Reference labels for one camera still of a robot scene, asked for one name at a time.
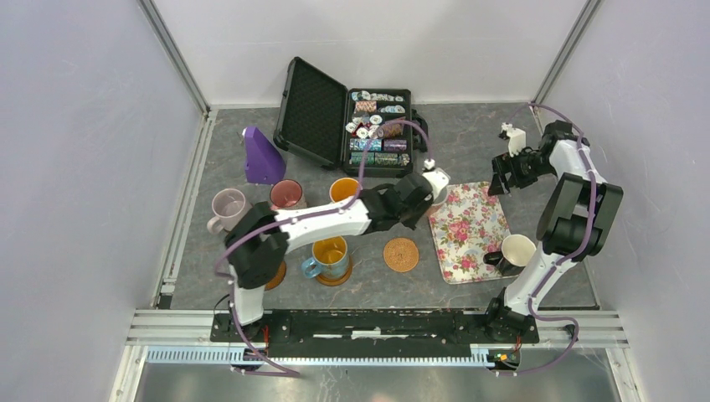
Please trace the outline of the black mug cream inside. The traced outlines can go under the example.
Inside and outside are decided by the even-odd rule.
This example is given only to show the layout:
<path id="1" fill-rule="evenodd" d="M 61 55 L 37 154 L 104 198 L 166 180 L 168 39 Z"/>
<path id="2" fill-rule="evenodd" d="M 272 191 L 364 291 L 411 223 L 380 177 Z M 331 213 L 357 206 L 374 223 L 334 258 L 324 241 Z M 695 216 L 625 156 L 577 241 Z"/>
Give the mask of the black mug cream inside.
<path id="1" fill-rule="evenodd" d="M 497 251 L 484 255 L 484 263 L 491 265 L 501 276 L 517 276 L 532 259 L 537 246 L 525 235 L 510 234 Z"/>

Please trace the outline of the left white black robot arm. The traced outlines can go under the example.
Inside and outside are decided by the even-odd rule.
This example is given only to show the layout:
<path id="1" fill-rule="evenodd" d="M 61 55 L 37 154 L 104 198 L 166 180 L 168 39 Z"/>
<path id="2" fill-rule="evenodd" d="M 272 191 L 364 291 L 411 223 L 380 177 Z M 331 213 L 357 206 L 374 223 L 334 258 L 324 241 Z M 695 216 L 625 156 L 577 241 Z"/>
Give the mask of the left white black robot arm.
<path id="1" fill-rule="evenodd" d="M 247 342 L 262 333 L 265 286 L 287 254 L 318 240 L 385 232 L 397 224 L 414 229 L 449 182 L 450 176 L 436 168 L 307 209 L 255 204 L 225 237 L 225 252 L 215 266 L 217 274 L 232 281 L 233 333 Z"/>

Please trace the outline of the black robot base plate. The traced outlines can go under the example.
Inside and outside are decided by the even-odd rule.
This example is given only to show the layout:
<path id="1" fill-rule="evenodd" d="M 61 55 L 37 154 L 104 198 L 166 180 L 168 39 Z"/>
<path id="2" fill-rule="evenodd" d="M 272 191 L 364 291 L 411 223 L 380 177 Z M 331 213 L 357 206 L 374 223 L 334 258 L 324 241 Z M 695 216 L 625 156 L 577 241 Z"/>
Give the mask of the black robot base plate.
<path id="1" fill-rule="evenodd" d="M 532 317 L 466 309 L 272 310 L 243 328 L 270 358 L 463 358 L 470 347 L 538 343 Z"/>

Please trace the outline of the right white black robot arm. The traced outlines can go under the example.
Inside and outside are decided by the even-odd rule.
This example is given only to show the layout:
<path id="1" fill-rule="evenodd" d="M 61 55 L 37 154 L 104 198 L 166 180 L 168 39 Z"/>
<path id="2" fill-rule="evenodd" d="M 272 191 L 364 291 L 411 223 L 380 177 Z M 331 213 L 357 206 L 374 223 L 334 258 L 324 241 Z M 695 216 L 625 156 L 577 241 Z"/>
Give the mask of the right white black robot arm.
<path id="1" fill-rule="evenodd" d="M 619 210 L 622 187 L 600 175 L 589 142 L 573 128 L 560 120 L 547 124 L 533 149 L 525 131 L 501 125 L 508 150 L 491 161 L 488 195 L 526 188 L 548 174 L 557 183 L 538 221 L 535 251 L 486 310 L 484 332 L 495 342 L 524 338 L 534 329 L 540 301 L 566 271 L 601 251 Z"/>

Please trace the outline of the floral mug orange inside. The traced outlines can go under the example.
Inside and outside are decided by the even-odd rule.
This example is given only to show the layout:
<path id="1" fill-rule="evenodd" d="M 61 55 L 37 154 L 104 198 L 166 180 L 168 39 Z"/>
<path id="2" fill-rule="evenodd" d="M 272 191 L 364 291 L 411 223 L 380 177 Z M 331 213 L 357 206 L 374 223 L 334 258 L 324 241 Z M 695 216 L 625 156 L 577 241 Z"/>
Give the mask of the floral mug orange inside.
<path id="1" fill-rule="evenodd" d="M 361 184 L 356 178 L 339 178 L 335 180 L 329 188 L 329 199 L 332 203 L 343 201 L 355 196 L 361 187 Z"/>

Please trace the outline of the white ceramic mug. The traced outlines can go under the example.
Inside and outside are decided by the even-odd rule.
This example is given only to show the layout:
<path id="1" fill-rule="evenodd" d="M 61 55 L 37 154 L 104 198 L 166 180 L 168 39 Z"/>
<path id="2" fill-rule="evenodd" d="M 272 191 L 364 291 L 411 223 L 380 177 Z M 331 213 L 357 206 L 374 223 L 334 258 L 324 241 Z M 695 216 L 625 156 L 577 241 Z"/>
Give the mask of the white ceramic mug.
<path id="1" fill-rule="evenodd" d="M 438 207 L 439 205 L 442 205 L 446 202 L 449 196 L 449 191 L 448 188 L 443 188 L 438 196 L 433 200 L 432 206 L 433 207 Z"/>

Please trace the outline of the woven rattan round coaster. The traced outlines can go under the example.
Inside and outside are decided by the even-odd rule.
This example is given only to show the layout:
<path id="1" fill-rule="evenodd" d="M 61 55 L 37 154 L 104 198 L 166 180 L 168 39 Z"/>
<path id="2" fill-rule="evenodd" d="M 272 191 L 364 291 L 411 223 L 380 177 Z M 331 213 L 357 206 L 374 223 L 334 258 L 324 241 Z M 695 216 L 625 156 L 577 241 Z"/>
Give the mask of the woven rattan round coaster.
<path id="1" fill-rule="evenodd" d="M 394 238 L 384 246 L 383 260 L 392 271 L 405 273 L 418 265 L 419 249 L 411 239 Z"/>

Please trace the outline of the pink ceramic mug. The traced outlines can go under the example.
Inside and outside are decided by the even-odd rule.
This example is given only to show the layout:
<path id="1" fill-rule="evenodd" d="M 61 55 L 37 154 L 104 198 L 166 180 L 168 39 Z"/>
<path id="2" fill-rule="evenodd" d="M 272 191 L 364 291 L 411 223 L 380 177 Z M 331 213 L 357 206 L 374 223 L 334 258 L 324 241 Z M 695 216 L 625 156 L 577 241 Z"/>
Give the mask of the pink ceramic mug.
<path id="1" fill-rule="evenodd" d="M 270 190 L 271 209 L 305 209 L 306 196 L 302 186 L 295 180 L 284 179 Z"/>

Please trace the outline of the lavender ceramic mug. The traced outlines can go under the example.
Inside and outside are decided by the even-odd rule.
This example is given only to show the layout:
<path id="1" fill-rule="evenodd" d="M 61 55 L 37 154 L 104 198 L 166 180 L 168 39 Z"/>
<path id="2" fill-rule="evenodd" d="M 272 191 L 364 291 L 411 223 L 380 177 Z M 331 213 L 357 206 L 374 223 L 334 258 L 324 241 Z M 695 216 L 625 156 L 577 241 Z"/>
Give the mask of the lavender ceramic mug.
<path id="1" fill-rule="evenodd" d="M 231 231 L 251 209 L 252 204 L 236 188 L 226 188 L 218 192 L 211 203 L 213 217 L 207 222 L 207 230 L 212 235 Z"/>

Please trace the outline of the blue mug yellow inside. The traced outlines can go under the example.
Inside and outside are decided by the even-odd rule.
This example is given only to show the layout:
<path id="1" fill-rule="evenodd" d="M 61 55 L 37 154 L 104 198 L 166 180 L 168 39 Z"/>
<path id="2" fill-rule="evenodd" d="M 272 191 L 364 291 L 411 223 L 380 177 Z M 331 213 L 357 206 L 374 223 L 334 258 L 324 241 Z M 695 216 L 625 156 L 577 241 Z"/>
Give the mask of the blue mug yellow inside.
<path id="1" fill-rule="evenodd" d="M 315 242 L 311 247 L 311 257 L 301 264 L 301 272 L 309 279 L 316 279 L 320 274 L 337 279 L 351 264 L 347 241 L 337 236 Z"/>

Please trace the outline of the floral rectangular tray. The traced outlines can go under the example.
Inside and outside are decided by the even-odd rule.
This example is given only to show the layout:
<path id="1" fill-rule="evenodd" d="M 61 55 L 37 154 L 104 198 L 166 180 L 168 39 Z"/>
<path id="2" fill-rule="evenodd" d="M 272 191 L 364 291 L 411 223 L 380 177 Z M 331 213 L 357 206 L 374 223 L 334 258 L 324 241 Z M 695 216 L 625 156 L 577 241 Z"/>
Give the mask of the floral rectangular tray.
<path id="1" fill-rule="evenodd" d="M 429 217 L 440 273 L 448 285 L 498 280 L 503 275 L 484 262 L 511 232 L 488 182 L 452 184 L 444 203 Z"/>

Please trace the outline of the brown wooden coaster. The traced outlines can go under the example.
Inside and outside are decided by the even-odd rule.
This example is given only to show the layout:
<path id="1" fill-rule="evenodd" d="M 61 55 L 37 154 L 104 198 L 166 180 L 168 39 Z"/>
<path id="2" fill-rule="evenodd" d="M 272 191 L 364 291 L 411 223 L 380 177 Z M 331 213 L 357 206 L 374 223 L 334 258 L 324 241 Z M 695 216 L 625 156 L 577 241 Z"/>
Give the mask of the brown wooden coaster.
<path id="1" fill-rule="evenodd" d="M 278 285 L 281 284 L 281 282 L 285 279 L 287 272 L 287 264 L 282 261 L 280 263 L 280 266 L 275 274 L 275 277 L 272 278 L 266 285 L 265 285 L 265 290 L 270 291 L 272 289 L 275 289 Z"/>
<path id="2" fill-rule="evenodd" d="M 316 276 L 316 280 L 324 286 L 340 286 L 345 283 L 352 275 L 352 265 L 349 265 L 345 273 L 337 279 L 329 279 L 323 274 Z"/>

